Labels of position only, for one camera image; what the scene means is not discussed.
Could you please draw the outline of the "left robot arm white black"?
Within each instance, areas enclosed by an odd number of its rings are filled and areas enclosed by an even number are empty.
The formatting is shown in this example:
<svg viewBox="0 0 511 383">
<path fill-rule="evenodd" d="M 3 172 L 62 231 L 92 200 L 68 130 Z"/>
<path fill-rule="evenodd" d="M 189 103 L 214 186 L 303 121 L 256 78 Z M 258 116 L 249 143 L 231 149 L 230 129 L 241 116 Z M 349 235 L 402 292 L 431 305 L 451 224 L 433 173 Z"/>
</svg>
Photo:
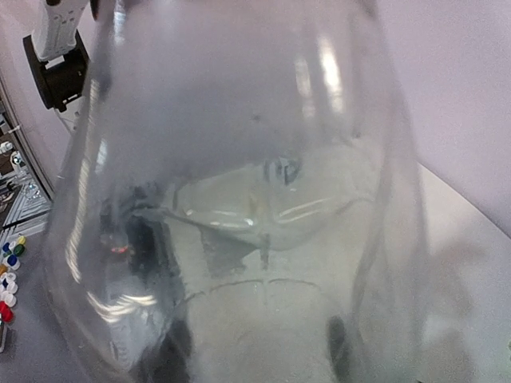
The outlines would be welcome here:
<svg viewBox="0 0 511 383">
<path fill-rule="evenodd" d="M 62 113 L 82 96 L 89 55 L 78 25 L 87 6 L 96 18 L 98 1 L 40 1 L 34 30 L 22 39 L 30 72 L 47 109 Z"/>
</svg>

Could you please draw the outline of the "crushed clear bottle red label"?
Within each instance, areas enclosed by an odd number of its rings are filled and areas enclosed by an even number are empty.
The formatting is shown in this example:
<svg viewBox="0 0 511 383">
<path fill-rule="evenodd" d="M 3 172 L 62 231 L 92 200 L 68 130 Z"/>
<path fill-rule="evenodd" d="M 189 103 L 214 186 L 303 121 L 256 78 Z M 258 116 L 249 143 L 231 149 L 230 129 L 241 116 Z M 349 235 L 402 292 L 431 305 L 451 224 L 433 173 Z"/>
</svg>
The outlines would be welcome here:
<svg viewBox="0 0 511 383">
<path fill-rule="evenodd" d="M 101 1 L 45 281 L 91 382 L 413 382 L 428 256 L 373 1 Z"/>
</svg>

